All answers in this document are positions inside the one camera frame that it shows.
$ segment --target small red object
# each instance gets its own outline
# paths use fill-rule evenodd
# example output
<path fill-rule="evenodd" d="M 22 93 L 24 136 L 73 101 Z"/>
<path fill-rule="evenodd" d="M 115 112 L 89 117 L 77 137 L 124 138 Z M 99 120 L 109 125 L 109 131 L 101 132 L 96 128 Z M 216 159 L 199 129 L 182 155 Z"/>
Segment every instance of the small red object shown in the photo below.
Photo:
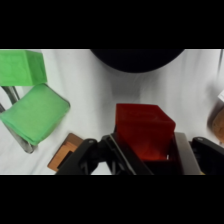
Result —
<path fill-rule="evenodd" d="M 176 124 L 158 106 L 118 104 L 116 127 L 143 161 L 167 160 Z"/>

